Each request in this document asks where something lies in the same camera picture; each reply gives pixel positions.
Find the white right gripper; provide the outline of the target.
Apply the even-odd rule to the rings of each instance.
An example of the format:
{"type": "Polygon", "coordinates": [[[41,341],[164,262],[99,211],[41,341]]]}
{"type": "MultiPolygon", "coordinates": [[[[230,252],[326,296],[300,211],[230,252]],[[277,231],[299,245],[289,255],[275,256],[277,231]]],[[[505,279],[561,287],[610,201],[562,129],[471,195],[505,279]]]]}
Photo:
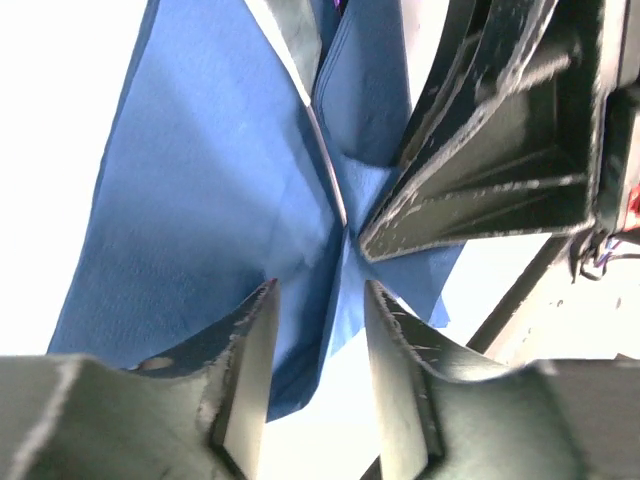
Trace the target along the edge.
{"type": "MultiPolygon", "coordinates": [[[[601,224],[639,233],[639,3],[621,1],[616,88],[607,99],[601,224]]],[[[373,262],[471,239],[566,233],[591,220],[590,88],[567,74],[507,97],[458,150],[403,183],[360,245],[373,262]]]]}

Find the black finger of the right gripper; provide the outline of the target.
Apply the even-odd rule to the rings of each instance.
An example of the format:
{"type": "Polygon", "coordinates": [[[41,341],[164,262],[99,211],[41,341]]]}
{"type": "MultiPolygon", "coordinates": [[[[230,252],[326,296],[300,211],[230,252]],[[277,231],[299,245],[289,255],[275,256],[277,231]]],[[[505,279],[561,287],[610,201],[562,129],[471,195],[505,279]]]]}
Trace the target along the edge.
{"type": "Polygon", "coordinates": [[[394,154],[394,164],[422,163],[469,119],[506,96],[546,80],[552,68],[546,35],[555,1],[452,1],[431,72],[394,154]]]}

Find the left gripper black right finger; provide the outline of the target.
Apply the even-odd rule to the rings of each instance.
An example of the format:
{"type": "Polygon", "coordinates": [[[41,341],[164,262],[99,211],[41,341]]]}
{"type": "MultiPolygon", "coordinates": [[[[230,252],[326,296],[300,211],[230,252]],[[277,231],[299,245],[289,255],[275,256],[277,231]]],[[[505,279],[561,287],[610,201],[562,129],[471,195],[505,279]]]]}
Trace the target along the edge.
{"type": "Polygon", "coordinates": [[[384,479],[635,479],[639,364],[510,369],[364,288],[384,479]]]}

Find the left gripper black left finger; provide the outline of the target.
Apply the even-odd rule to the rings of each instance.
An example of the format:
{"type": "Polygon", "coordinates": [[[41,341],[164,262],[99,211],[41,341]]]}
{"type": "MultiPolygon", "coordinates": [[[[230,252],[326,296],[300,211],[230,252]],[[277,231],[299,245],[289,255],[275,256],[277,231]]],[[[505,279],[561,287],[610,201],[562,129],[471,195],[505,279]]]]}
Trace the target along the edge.
{"type": "Polygon", "coordinates": [[[5,479],[253,479],[280,289],[131,370],[82,355],[1,360],[5,479]]]}

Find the silver table knife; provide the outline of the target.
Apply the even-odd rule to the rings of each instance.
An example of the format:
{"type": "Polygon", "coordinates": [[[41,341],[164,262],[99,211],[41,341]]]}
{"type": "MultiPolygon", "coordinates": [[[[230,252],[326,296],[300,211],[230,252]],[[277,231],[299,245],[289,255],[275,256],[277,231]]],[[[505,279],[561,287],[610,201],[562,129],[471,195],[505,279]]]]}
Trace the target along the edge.
{"type": "Polygon", "coordinates": [[[311,122],[327,171],[340,221],[347,211],[326,141],[312,106],[311,94],[321,56],[321,38],[307,0],[245,0],[245,4],[288,72],[311,122]]]}

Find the dark blue paper napkin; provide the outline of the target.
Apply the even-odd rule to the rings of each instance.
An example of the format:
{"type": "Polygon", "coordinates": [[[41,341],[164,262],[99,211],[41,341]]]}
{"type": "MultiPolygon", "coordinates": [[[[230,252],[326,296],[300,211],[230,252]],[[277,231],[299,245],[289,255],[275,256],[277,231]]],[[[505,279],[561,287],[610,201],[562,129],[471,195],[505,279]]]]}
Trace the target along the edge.
{"type": "Polygon", "coordinates": [[[410,116],[400,4],[312,9],[305,105],[244,2],[147,4],[50,353],[131,368],[277,279],[274,420],[309,402],[363,328],[367,280],[448,324],[459,247],[371,265],[357,245],[410,116]]]}

